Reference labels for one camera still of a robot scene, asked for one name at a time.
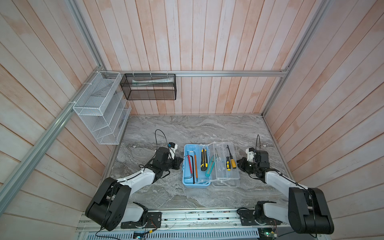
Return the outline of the black hex key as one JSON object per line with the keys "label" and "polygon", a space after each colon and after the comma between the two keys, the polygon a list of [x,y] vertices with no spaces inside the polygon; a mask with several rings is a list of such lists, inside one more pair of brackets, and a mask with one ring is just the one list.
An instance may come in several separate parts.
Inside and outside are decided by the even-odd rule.
{"label": "black hex key", "polygon": [[186,184],[194,185],[196,183],[196,174],[194,167],[194,155],[192,152],[188,152],[185,156],[186,167],[184,180]]}

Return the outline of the red handled hex key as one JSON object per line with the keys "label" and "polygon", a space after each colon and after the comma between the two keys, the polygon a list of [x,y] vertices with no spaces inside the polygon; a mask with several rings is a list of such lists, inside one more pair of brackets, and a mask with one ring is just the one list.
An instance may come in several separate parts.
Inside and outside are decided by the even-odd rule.
{"label": "red handled hex key", "polygon": [[193,176],[194,172],[193,172],[193,166],[192,166],[191,156],[190,156],[190,155],[187,155],[187,158],[188,158],[188,163],[189,163],[190,173],[191,173],[191,176]]}

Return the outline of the orange handled hex key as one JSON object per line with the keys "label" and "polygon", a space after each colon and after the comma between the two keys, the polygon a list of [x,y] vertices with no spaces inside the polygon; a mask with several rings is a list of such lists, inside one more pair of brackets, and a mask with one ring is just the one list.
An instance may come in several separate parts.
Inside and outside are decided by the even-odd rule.
{"label": "orange handled hex key", "polygon": [[197,156],[196,153],[194,153],[194,173],[195,173],[195,180],[194,184],[198,182],[198,163],[197,163]]}

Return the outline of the blue translucent plastic toolbox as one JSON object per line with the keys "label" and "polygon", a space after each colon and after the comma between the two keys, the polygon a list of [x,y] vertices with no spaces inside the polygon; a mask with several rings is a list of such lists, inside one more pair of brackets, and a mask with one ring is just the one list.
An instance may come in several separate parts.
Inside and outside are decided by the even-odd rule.
{"label": "blue translucent plastic toolbox", "polygon": [[230,142],[187,144],[182,182],[187,188],[237,188],[240,172],[235,159],[235,146]]}

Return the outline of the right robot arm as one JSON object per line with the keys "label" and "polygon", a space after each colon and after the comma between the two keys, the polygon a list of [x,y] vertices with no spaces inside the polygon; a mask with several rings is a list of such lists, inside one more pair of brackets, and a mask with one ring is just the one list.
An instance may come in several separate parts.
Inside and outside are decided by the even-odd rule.
{"label": "right robot arm", "polygon": [[330,235],[334,232],[335,226],[323,191],[302,186],[271,168],[266,151],[249,148],[246,154],[246,157],[237,161],[240,170],[288,198],[287,206],[259,201],[254,211],[257,224],[266,225],[271,220],[277,220],[289,224],[298,234]]}

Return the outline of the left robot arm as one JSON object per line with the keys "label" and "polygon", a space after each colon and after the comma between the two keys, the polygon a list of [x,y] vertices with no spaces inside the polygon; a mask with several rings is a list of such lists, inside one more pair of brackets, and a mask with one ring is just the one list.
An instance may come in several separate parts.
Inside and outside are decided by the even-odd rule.
{"label": "left robot arm", "polygon": [[130,196],[178,170],[183,158],[176,157],[178,145],[169,143],[160,147],[144,167],[130,176],[113,179],[106,178],[89,203],[85,215],[102,228],[112,231],[120,223],[134,223],[138,227],[147,226],[148,208],[134,202],[129,204]]}

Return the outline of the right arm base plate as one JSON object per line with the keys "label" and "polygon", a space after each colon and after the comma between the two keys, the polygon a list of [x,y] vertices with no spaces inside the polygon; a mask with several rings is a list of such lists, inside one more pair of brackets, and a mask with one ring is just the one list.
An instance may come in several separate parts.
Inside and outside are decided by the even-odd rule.
{"label": "right arm base plate", "polygon": [[239,208],[236,212],[237,215],[240,217],[242,226],[278,226],[282,223],[278,220],[267,218],[265,216],[257,217],[256,211],[249,210],[247,208]]}

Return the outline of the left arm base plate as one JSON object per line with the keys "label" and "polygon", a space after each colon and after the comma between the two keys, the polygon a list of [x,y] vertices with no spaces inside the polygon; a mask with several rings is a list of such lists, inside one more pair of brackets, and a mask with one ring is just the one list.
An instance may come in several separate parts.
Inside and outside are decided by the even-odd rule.
{"label": "left arm base plate", "polygon": [[121,222],[121,229],[157,229],[161,227],[162,212],[144,214],[138,222]]}

